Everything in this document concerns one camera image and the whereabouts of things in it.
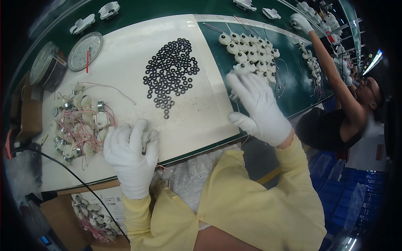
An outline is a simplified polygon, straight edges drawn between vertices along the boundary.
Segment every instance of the hand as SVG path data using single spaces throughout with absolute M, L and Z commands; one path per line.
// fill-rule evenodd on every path
M 148 196 L 149 186 L 158 162 L 158 132 L 149 133 L 150 142 L 142 154 L 142 137 L 147 121 L 140 118 L 133 128 L 127 123 L 110 127 L 103 146 L 103 156 L 113 167 L 127 198 L 140 200 Z
M 299 13 L 295 13 L 290 16 L 290 21 L 296 22 L 298 26 L 308 35 L 310 31 L 313 31 L 313 27 L 307 21 L 307 19 Z
M 229 121 L 273 147 L 281 144 L 292 126 L 279 110 L 267 82 L 255 74 L 238 76 L 234 73 L 229 73 L 226 81 L 250 114 L 247 117 L 239 112 L 231 112 Z

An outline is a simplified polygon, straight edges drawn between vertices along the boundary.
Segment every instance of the yellow cardigan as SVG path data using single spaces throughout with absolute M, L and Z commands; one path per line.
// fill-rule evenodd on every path
M 202 191 L 198 213 L 164 182 L 150 196 L 123 198 L 131 250 L 192 251 L 199 220 L 261 250 L 318 250 L 326 234 L 324 211 L 313 189 L 306 155 L 295 135 L 289 147 L 275 148 L 281 164 L 276 187 L 252 181 L 243 166 L 243 151 L 225 151 Z

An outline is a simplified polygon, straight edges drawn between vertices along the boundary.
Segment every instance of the eyeglasses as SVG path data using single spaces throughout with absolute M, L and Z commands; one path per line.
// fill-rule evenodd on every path
M 372 85 L 371 81 L 369 79 L 367 79 L 367 78 L 363 78 L 362 80 L 363 80 L 363 85 L 364 86 L 370 87 L 370 90 L 371 90 L 371 92 L 373 93 L 373 96 L 374 96 L 374 100 L 377 103 L 377 97 L 375 96 L 373 88 L 371 87 L 371 85 Z

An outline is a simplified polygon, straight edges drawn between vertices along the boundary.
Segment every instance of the green workbench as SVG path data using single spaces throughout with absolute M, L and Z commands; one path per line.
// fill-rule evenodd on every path
M 262 1 L 253 0 L 252 4 L 258 9 L 256 12 L 253 11 L 243 11 L 236 7 L 231 1 L 216 1 L 216 0 L 206 0 L 206 1 L 184 1 L 184 0 L 171 0 L 171 1 L 161 1 L 161 0 L 150 0 L 150 1 L 131 1 L 131 0 L 120 0 L 119 4 L 121 9 L 119 14 L 112 17 L 109 20 L 100 20 L 99 14 L 97 13 L 100 7 L 108 3 L 109 0 L 105 1 L 81 1 L 76 4 L 80 4 L 79 8 L 70 8 L 57 22 L 47 28 L 47 32 L 44 32 L 41 37 L 35 42 L 35 47 L 32 48 L 31 53 L 27 56 L 26 60 L 23 62 L 16 78 L 12 83 L 11 92 L 14 92 L 17 84 L 20 82 L 25 73 L 30 70 L 35 57 L 41 50 L 41 48 L 48 43 L 53 41 L 65 54 L 68 54 L 75 43 L 85 34 L 98 31 L 102 35 L 108 34 L 117 29 L 123 28 L 125 26 L 138 23 L 141 21 L 159 18 L 163 16 L 171 16 L 178 14 L 219 14 L 252 19 L 260 22 L 264 22 L 279 28 L 291 31 L 305 39 L 308 37 L 301 31 L 294 30 L 290 23 L 290 15 L 295 13 L 289 7 L 283 5 L 276 0 Z M 282 19 L 269 20 L 262 13 L 262 8 L 275 8 L 278 13 L 282 16 Z M 80 18 L 85 18 L 89 14 L 95 13 L 96 22 L 87 30 L 84 31 L 82 35 L 71 35 L 69 29 L 74 25 L 75 21 Z M 212 51 L 212 54 L 216 60 L 218 68 L 222 74 L 225 76 L 231 69 L 232 66 L 236 64 L 233 55 L 229 55 L 226 52 L 224 46 L 218 43 L 218 33 L 213 31 L 202 24 L 199 24 L 200 28 L 208 42 L 208 45 Z M 221 29 L 226 29 L 224 23 L 216 23 L 214 25 L 220 27 Z M 237 33 L 245 32 L 246 30 L 239 24 L 230 24 L 233 31 Z M 257 32 L 262 37 L 265 38 L 265 32 L 262 28 L 256 28 Z M 278 106 L 283 111 L 286 117 L 295 115 L 318 102 L 316 96 L 310 97 L 313 94 L 312 88 L 309 87 L 309 83 L 306 79 L 311 78 L 311 73 L 306 66 L 306 62 L 301 57 L 301 52 L 297 47 L 293 46 L 283 34 L 276 33 L 274 31 L 267 30 L 268 36 L 272 39 L 275 48 L 278 48 L 281 56 L 280 58 L 285 60 L 289 68 L 290 80 L 287 85 L 286 90 L 281 98 L 277 99 Z M 279 82 L 283 86 L 289 79 L 286 71 L 286 67 L 282 61 L 277 61 L 279 67 Z M 332 95 L 332 92 L 328 89 L 328 84 L 325 82 L 324 85 L 325 96 L 322 99 Z M 276 96 L 282 92 L 281 90 L 276 90 Z M 246 113 L 243 107 L 240 105 L 240 111 Z M 204 147 L 195 152 L 186 154 L 185 156 L 180 156 L 175 159 L 169 160 L 169 162 L 193 155 L 200 151 L 205 151 L 211 149 L 212 147 L 222 145 L 224 143 L 230 142 L 232 140 L 238 139 L 244 136 L 245 133 L 242 132 L 239 135 L 233 136 L 227 140 L 217 142 L 216 144 Z

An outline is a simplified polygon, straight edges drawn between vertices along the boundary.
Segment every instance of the transparent lid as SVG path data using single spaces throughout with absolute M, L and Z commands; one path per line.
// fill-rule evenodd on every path
M 36 84 L 42 79 L 56 49 L 57 47 L 53 42 L 48 42 L 36 56 L 29 77 L 29 82 L 31 85 Z
M 99 32 L 91 32 L 82 37 L 73 47 L 68 57 L 68 68 L 80 71 L 86 68 L 86 53 L 89 51 L 88 64 L 97 57 L 102 49 L 103 38 Z

